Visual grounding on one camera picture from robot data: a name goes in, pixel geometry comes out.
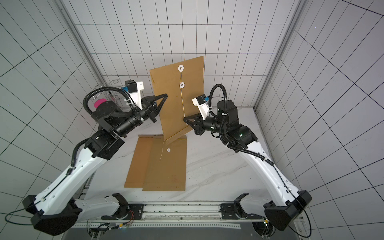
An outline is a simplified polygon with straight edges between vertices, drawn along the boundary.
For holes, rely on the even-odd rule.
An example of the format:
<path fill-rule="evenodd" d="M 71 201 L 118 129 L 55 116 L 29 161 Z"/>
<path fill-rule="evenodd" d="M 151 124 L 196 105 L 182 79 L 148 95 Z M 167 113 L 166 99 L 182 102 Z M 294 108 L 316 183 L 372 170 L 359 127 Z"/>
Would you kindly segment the brown kraft file bags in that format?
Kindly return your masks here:
<path fill-rule="evenodd" d="M 204 57 L 150 70 L 156 96 L 167 94 L 160 111 L 166 145 L 192 131 L 183 119 L 199 113 L 192 99 L 204 93 Z"/>

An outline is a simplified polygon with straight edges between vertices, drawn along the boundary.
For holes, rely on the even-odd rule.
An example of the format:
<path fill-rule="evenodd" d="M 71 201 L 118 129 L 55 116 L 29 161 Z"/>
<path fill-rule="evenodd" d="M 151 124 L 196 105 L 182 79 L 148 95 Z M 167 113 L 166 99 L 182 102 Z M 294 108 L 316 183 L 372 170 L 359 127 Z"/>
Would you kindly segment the brown kraft file bag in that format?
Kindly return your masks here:
<path fill-rule="evenodd" d="M 166 145 L 162 136 L 155 136 L 143 191 L 183 192 L 186 190 L 187 137 Z"/>
<path fill-rule="evenodd" d="M 137 141 L 134 155 L 127 174 L 125 188 L 142 188 L 150 160 L 154 136 L 141 135 Z"/>

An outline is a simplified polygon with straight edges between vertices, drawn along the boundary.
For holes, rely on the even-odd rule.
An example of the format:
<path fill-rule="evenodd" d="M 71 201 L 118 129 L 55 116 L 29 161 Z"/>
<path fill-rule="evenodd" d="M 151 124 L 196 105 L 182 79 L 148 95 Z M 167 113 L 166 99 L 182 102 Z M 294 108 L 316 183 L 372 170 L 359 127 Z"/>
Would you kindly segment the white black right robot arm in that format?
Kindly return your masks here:
<path fill-rule="evenodd" d="M 222 84 L 216 84 L 209 96 L 200 95 L 192 99 L 199 113 L 184 117 L 184 122 L 192 127 L 196 135 L 211 132 L 226 148 L 239 153 L 251 166 L 266 187 L 270 197 L 253 197 L 243 193 L 234 200 L 228 217 L 241 220 L 258 215 L 273 230 L 284 231 L 312 201 L 308 191 L 299 190 L 276 167 L 264 151 L 257 136 L 247 126 L 240 124 L 238 108 L 228 99 Z"/>

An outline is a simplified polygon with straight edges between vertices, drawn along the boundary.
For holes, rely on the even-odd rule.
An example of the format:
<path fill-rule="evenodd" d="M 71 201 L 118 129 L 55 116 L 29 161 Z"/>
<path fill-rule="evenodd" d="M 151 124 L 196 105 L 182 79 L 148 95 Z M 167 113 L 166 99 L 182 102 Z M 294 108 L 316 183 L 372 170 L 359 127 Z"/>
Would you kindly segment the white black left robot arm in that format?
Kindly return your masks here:
<path fill-rule="evenodd" d="M 89 108 L 89 100 L 96 94 L 117 92 L 124 97 L 130 111 L 123 112 L 113 101 L 101 103 L 95 111 Z M 99 124 L 99 130 L 74 148 L 70 165 L 44 191 L 29 195 L 23 206 L 33 216 L 31 225 L 35 230 L 58 236 L 74 224 L 97 217 L 113 220 L 134 218 L 128 201 L 121 194 L 96 200 L 76 200 L 75 192 L 98 168 L 109 161 L 123 146 L 124 138 L 133 129 L 150 119 L 156 122 L 167 94 L 144 97 L 139 108 L 131 95 L 116 87 L 102 87 L 88 93 L 83 107 Z"/>

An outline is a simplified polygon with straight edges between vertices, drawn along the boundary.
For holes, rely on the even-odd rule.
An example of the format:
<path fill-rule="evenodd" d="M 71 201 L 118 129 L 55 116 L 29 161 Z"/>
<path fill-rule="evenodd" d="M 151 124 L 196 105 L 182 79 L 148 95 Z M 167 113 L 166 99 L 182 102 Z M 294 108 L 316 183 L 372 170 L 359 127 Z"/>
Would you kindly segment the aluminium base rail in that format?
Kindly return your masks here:
<path fill-rule="evenodd" d="M 292 220 L 270 220 L 260 213 L 246 213 L 240 202 L 158 202 L 132 203 L 131 213 L 123 220 L 99 217 L 84 220 L 74 228 L 90 232 L 124 228 L 229 228 L 239 229 L 242 222 L 257 228 L 284 230 Z"/>

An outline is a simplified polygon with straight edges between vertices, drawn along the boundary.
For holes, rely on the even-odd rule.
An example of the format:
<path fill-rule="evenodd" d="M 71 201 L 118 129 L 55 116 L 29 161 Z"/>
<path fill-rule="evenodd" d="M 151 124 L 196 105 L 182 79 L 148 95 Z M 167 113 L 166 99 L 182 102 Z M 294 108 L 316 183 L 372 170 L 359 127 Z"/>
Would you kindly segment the pink plastic wine glass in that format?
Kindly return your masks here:
<path fill-rule="evenodd" d="M 99 99 L 94 103 L 94 107 L 97 109 L 102 103 L 106 102 L 106 99 Z"/>

